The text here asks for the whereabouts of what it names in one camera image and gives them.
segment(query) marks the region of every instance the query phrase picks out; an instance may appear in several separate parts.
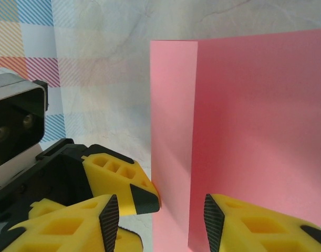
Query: folded pink paper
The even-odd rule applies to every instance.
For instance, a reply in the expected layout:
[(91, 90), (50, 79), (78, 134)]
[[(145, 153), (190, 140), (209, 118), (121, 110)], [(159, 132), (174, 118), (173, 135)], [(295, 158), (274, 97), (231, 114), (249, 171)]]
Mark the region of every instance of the folded pink paper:
[(209, 251), (206, 193), (321, 225), (321, 29), (151, 43), (154, 251)]

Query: black rubber pad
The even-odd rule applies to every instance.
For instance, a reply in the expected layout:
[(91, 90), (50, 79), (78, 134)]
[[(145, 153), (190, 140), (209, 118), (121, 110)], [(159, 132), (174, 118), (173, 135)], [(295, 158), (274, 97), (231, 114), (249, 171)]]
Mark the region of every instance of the black rubber pad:
[(113, 195), (99, 215), (105, 252), (113, 252), (116, 244), (119, 209), (117, 196)]
[(17, 227), (12, 230), (8, 230), (0, 234), (0, 252), (7, 248), (12, 242), (14, 242), (20, 235), (22, 235), (26, 229), (24, 227)]
[(159, 211), (160, 203), (155, 194), (132, 184), (130, 184), (130, 189), (137, 214), (149, 214)]
[(210, 194), (204, 200), (204, 223), (211, 252), (219, 252), (225, 215)]
[(321, 244), (321, 229), (317, 229), (307, 225), (301, 226), (301, 229), (305, 231), (310, 237), (312, 237), (313, 239), (315, 239), (317, 242)]

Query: pink cardboard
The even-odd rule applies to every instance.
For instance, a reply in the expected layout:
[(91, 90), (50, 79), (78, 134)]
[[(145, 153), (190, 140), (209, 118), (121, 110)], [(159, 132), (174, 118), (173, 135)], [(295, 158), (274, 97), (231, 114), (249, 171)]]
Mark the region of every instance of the pink cardboard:
[[(170, 53), (170, 47), (180, 53)], [(188, 79), (194, 58), (196, 68)], [(181, 68), (173, 70), (175, 62)], [(203, 221), (206, 193), (321, 225), (321, 30), (153, 41), (151, 103), (152, 179), (163, 204), (153, 218), (154, 251), (170, 251), (161, 244), (164, 240), (182, 248), (172, 251), (187, 251), (187, 245), (194, 252), (209, 251)], [(175, 111), (180, 118), (192, 118), (193, 125), (185, 124), (180, 136), (179, 119), (158, 121)], [(188, 146), (191, 151), (181, 152), (185, 156), (176, 154)], [(174, 156), (185, 160), (184, 176), (182, 165), (159, 162)], [(167, 213), (165, 205), (182, 215)], [(182, 227), (187, 215), (186, 237)], [(169, 237), (165, 222), (180, 223), (185, 237)]]

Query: pink paper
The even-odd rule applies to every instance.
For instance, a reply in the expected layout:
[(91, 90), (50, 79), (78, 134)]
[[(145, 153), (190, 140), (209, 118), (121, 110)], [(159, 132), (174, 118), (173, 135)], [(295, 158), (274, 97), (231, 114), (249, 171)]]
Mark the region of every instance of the pink paper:
[[(180, 53), (169, 53), (170, 47)], [(173, 70), (174, 62), (181, 68)], [(192, 71), (191, 79), (183, 77), (187, 71)], [(160, 244), (171, 239), (160, 223), (182, 226), (187, 215), (189, 234), (176, 246), (188, 241), (194, 252), (209, 251), (203, 222), (206, 193), (321, 225), (321, 30), (153, 41), (151, 102), (152, 179), (166, 198), (163, 204), (184, 213), (169, 218), (162, 209), (154, 216), (154, 251), (169, 251)], [(177, 135), (179, 119), (169, 120), (176, 112), (191, 118), (185, 122), (192, 125), (184, 128), (193, 134), (183, 129)], [(159, 123), (161, 118), (168, 119)], [(176, 154), (188, 146), (191, 152)], [(154, 162), (174, 156), (185, 160), (184, 182), (182, 166)], [(178, 192), (184, 200), (178, 200)]]

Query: plaid fabric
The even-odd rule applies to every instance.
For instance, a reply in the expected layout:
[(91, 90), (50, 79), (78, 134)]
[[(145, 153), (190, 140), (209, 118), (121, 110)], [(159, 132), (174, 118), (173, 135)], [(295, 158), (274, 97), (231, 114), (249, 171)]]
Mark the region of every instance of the plaid fabric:
[(0, 67), (49, 83), (43, 148), (66, 136), (50, 0), (0, 0)]

